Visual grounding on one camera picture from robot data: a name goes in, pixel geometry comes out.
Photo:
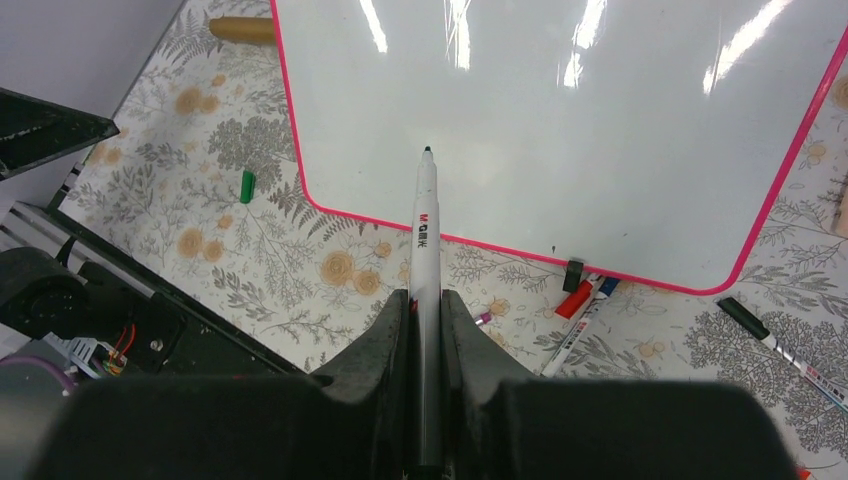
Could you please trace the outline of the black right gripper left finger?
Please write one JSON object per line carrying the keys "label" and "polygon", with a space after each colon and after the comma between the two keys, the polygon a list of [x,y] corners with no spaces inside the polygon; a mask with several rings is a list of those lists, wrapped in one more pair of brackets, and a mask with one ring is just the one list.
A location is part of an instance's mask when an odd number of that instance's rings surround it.
{"label": "black right gripper left finger", "polygon": [[132,376],[74,393],[30,479],[399,479],[408,294],[311,375]]}

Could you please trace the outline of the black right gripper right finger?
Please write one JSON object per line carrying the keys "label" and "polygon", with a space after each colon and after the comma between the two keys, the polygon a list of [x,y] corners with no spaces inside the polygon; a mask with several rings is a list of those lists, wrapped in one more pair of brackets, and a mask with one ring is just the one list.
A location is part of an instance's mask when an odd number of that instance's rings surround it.
{"label": "black right gripper right finger", "polygon": [[457,479],[795,479],[766,411],[718,382],[533,374],[447,290]]}

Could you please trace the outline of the pink framed whiteboard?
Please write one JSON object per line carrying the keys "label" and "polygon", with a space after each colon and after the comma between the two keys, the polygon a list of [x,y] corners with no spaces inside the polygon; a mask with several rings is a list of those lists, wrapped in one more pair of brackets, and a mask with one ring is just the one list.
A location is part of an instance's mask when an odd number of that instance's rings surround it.
{"label": "pink framed whiteboard", "polygon": [[712,295],[847,54],[843,1],[276,1],[319,210]]}

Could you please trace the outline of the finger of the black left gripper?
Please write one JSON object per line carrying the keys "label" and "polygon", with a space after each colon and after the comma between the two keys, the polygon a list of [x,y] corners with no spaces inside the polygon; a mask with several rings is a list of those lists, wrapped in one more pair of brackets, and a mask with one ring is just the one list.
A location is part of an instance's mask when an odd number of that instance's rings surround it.
{"label": "finger of the black left gripper", "polygon": [[113,120],[1,90],[1,178],[109,139],[119,133]]}

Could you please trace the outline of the green marker cap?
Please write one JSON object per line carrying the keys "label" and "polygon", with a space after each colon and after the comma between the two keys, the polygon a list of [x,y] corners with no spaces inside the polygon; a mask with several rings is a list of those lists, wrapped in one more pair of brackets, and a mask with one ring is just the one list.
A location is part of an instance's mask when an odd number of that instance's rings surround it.
{"label": "green marker cap", "polygon": [[244,170],[241,177],[239,201],[249,204],[254,197],[256,176],[252,171]]}

